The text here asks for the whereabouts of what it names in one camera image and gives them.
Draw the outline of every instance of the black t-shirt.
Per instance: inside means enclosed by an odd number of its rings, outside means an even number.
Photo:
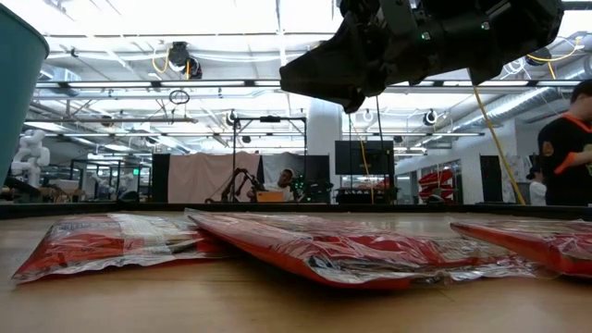
[[[592,164],[569,166],[574,154],[592,150],[592,128],[566,115],[538,133],[549,205],[592,204]]]

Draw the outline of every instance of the orange sleeve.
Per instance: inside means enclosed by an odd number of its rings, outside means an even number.
[[[565,171],[565,169],[570,166],[570,164],[574,161],[574,159],[575,159],[575,153],[567,154],[567,157],[565,157],[565,160],[563,161],[563,163],[561,163],[555,169],[555,175],[560,175],[561,173],[563,173],[563,171]]]

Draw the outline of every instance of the red snack bag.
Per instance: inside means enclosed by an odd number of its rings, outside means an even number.
[[[592,224],[578,221],[456,221],[455,231],[503,246],[558,273],[592,278]]]
[[[127,214],[70,216],[50,227],[12,279],[29,282],[107,266],[227,256],[231,253],[223,242],[191,221]]]
[[[407,289],[482,277],[533,277],[537,269],[480,241],[410,237],[362,223],[226,213],[189,217],[259,259],[340,288]]]

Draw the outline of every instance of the person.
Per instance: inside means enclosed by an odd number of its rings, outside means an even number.
[[[535,164],[531,167],[530,174],[526,178],[532,180],[530,183],[530,204],[546,205],[545,195],[547,194],[547,186],[543,184],[543,172],[540,165]]]
[[[538,133],[548,205],[592,204],[592,80],[573,89],[567,113]]]
[[[294,200],[294,194],[292,193],[290,184],[294,178],[294,171],[291,169],[284,169],[279,175],[277,182],[268,182],[263,184],[266,191],[280,191],[284,193],[284,202],[290,202]],[[254,198],[257,194],[253,191],[249,191],[247,196]]]

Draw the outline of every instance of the table surface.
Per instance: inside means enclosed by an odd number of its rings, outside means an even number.
[[[450,218],[500,218],[315,215],[450,237],[457,237],[448,227]],[[243,258],[111,269],[18,286],[9,282],[58,218],[0,221],[3,333],[557,333],[589,332],[592,323],[592,283],[571,278],[484,279],[427,290],[336,290]]]

